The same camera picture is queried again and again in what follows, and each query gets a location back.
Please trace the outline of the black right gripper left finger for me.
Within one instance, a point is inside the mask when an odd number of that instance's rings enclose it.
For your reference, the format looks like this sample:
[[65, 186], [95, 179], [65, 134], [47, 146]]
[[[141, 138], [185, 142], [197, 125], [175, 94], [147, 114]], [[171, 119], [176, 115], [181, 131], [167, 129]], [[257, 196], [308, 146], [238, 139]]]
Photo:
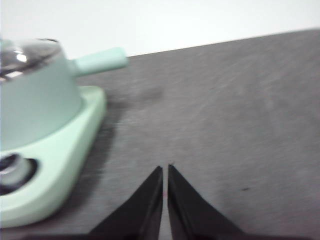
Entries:
[[88, 240], [157, 240], [163, 209], [163, 169], [157, 166], [121, 206], [87, 235]]

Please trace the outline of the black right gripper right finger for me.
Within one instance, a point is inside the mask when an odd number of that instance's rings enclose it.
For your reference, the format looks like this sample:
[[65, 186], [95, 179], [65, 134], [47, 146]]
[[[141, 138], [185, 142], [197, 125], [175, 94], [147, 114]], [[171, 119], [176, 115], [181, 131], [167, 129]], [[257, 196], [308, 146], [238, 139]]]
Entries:
[[210, 205], [185, 177], [168, 166], [167, 206], [174, 240], [221, 240], [246, 233]]

